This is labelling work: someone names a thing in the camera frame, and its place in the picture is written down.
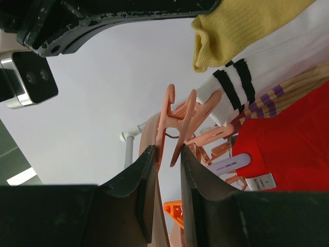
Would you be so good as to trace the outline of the beige maroon striped sock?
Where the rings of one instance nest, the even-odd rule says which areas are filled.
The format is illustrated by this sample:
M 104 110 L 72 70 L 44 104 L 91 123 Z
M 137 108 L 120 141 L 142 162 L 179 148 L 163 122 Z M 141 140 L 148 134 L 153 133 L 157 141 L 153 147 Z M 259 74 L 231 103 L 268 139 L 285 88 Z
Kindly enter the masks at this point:
M 231 124 L 240 127 L 246 119 L 273 118 L 328 81 L 328 60 L 282 82 L 246 107 Z

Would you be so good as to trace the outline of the pink round clip hanger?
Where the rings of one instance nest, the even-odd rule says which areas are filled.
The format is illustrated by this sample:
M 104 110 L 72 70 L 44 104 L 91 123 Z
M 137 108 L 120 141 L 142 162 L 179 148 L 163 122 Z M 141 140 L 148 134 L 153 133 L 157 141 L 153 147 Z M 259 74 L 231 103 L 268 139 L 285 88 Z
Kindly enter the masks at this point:
M 164 141 L 160 141 L 157 147 L 157 135 L 163 135 L 159 131 L 159 125 L 165 120 L 161 116 L 171 119 L 167 115 L 167 109 L 171 113 L 171 103 L 164 103 L 160 113 L 151 117 L 145 124 L 140 141 L 140 155 L 146 147 L 155 148 L 152 171 L 155 174 L 153 226 L 152 239 L 148 246 L 171 246 L 165 218 L 162 209 L 162 200 L 158 182 L 158 170 L 161 161 L 158 162 L 157 154 L 162 153 Z M 239 215 L 237 188 L 215 176 L 207 167 L 198 162 L 192 151 L 182 144 L 178 144 L 178 152 L 182 149 L 181 164 L 183 174 L 183 206 L 187 216 L 187 230 L 185 239 L 188 246 L 247 246 L 246 237 L 242 229 Z

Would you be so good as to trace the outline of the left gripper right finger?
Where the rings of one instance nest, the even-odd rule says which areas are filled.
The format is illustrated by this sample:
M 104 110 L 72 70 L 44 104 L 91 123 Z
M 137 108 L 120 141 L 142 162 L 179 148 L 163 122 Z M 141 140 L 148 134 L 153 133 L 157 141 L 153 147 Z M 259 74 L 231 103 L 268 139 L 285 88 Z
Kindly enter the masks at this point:
M 180 157 L 186 246 L 241 246 L 238 190 L 203 166 L 186 145 Z

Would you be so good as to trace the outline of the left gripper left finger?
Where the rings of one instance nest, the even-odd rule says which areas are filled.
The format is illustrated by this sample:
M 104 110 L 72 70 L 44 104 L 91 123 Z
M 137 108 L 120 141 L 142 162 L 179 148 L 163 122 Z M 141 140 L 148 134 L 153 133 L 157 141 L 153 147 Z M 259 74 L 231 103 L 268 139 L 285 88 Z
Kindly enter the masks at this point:
M 156 182 L 156 147 L 100 186 L 106 243 L 151 243 Z

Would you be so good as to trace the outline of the yellow sock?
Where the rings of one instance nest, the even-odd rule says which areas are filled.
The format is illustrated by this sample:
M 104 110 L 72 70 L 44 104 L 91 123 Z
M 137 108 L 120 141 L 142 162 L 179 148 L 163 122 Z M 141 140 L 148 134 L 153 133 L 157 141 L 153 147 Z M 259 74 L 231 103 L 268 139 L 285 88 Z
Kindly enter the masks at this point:
M 191 23 L 195 32 L 193 69 L 220 67 L 250 44 L 283 27 L 313 1 L 221 1 Z

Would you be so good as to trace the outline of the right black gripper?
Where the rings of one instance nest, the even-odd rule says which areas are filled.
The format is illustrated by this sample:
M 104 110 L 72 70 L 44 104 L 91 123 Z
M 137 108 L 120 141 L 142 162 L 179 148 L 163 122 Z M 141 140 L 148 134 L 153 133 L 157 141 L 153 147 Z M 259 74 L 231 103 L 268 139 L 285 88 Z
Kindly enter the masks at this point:
M 1 30 L 41 57 L 73 54 L 116 25 L 191 18 L 212 12 L 208 1 L 1 1 Z

